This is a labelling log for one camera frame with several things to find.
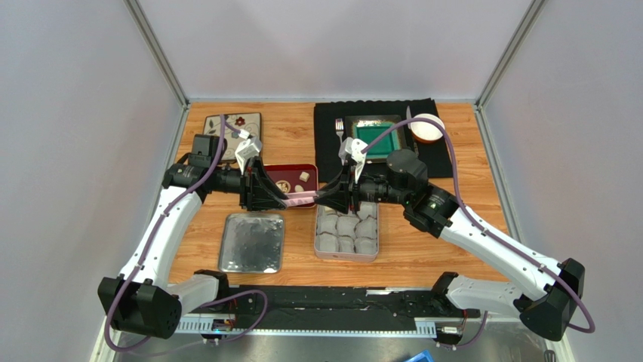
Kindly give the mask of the white rectangular chocolate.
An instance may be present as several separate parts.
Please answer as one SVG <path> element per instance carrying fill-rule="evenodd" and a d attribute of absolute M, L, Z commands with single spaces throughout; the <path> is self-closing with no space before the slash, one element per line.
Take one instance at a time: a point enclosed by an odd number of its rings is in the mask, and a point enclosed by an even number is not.
<path fill-rule="evenodd" d="M 310 174 L 305 171 L 303 171 L 299 176 L 299 180 L 305 183 L 309 180 L 309 178 L 310 178 Z"/>

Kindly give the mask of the pink handled metal tongs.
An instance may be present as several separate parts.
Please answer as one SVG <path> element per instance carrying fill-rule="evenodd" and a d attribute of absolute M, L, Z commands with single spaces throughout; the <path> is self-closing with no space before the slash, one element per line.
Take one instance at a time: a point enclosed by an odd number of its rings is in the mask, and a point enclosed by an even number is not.
<path fill-rule="evenodd" d="M 316 191 L 295 192 L 286 194 L 287 198 L 283 200 L 287 207 L 311 207 L 315 204 Z"/>

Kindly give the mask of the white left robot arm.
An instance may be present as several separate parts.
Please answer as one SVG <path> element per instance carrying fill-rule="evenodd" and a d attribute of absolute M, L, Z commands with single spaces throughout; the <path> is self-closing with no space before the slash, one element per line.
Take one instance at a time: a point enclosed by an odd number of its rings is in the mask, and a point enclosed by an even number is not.
<path fill-rule="evenodd" d="M 210 193 L 235 193 L 248 211 L 286 209 L 285 193 L 263 166 L 261 141 L 249 136 L 237 146 L 237 167 L 221 165 L 226 146 L 221 136 L 197 135 L 191 152 L 165 171 L 158 206 L 134 255 L 97 289 L 106 335 L 119 330 L 168 339 L 182 316 L 215 301 L 228 287 L 224 273 L 210 270 L 179 284 L 168 282 L 186 230 Z"/>

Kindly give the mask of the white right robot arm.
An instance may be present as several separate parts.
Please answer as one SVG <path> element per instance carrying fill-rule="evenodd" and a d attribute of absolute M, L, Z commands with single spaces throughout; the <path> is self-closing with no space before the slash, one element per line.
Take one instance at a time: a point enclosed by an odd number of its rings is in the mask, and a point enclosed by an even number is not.
<path fill-rule="evenodd" d="M 445 272 L 434 288 L 454 307 L 519 318 L 531 332 L 554 342 L 571 328 L 583 295 L 582 263 L 545 256 L 494 228 L 456 195 L 430 183 L 426 164 L 409 149 L 391 153 L 382 175 L 358 176 L 357 168 L 346 162 L 317 191 L 315 202 L 341 213 L 356 212 L 364 202 L 399 204 L 414 228 L 468 251 L 508 278 L 500 283 Z"/>

